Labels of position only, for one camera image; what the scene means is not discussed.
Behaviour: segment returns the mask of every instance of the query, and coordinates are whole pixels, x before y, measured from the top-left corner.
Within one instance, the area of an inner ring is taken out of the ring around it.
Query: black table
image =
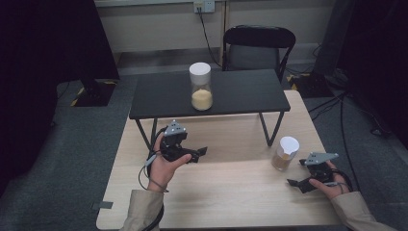
[[[147,147],[150,147],[140,119],[155,119],[153,138],[160,117],[258,113],[267,144],[272,146],[284,113],[291,109],[274,70],[212,70],[211,89],[213,106],[207,111],[197,111],[191,105],[191,80],[187,70],[140,75],[129,118],[136,121]],[[279,112],[271,138],[262,115],[270,112]]]

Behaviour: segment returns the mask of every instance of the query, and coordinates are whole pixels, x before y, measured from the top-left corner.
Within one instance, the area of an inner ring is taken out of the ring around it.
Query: yellow powder
[[[204,111],[213,105],[213,96],[207,90],[198,90],[192,94],[191,103],[196,110]]]

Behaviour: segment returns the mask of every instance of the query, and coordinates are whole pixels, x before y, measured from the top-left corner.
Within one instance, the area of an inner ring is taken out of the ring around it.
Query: white lid
[[[293,154],[299,149],[299,142],[293,137],[283,137],[280,141],[284,153]]]
[[[206,63],[195,63],[190,66],[190,78],[196,85],[205,85],[211,78],[211,67]]]

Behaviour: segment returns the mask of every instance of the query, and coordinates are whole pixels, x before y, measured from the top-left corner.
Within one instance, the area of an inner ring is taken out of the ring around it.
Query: cylindrical container
[[[272,157],[272,165],[278,170],[286,170],[299,150],[299,142],[293,137],[283,137]]]
[[[205,63],[195,63],[190,66],[191,104],[199,111],[205,111],[213,106],[211,92],[211,67]]]

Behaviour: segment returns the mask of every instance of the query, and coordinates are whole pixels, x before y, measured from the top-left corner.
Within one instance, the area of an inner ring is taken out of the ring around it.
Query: table leg
[[[146,143],[147,149],[150,150],[151,143],[150,143],[150,141],[147,139],[146,133],[144,133],[144,129],[143,129],[143,127],[141,126],[140,120],[139,120],[139,119],[136,119],[136,123],[138,124],[139,130],[140,130],[140,133],[141,133],[141,136],[143,137],[144,142]],[[151,133],[151,136],[150,136],[150,140],[151,140],[151,141],[154,141],[154,139],[155,139],[155,137],[156,137],[156,127],[157,127],[157,118],[155,118],[155,119],[153,120],[152,133]]]
[[[275,129],[273,130],[271,138],[269,138],[268,128],[267,128],[267,125],[265,124],[264,116],[262,115],[262,113],[259,113],[259,117],[260,117],[261,122],[262,122],[262,127],[264,128],[265,138],[267,139],[268,146],[272,146],[273,141],[275,140],[275,137],[276,137],[276,134],[278,133],[278,130],[279,130],[280,124],[282,122],[282,118],[283,118],[284,113],[285,112],[280,112],[279,113],[278,121],[276,122]]]

